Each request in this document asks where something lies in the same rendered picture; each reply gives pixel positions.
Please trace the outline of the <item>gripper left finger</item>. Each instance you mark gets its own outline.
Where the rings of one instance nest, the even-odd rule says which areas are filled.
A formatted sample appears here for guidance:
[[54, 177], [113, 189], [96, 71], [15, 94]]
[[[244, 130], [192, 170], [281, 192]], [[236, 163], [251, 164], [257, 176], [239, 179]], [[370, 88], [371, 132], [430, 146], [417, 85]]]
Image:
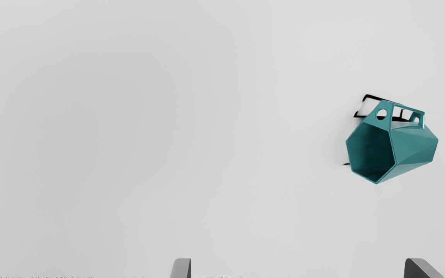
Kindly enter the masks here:
[[172, 265], [170, 278], [192, 278], [191, 275], [191, 259], [178, 258]]

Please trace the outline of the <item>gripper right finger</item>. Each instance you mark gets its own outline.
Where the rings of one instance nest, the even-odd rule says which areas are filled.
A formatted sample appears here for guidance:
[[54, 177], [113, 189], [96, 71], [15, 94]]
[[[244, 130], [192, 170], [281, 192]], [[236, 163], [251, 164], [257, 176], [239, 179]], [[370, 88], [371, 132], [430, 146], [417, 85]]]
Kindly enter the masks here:
[[403, 278], [445, 278], [431, 264], [422, 258], [407, 258]]

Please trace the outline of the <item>teal faceted mug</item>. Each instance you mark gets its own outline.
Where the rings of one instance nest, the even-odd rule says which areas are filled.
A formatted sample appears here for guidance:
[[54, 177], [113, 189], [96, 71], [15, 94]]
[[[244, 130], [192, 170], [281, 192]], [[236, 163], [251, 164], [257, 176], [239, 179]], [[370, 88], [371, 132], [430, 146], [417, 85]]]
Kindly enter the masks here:
[[351, 171], [379, 184], [432, 162], [438, 138], [424, 111], [380, 100], [345, 144]]

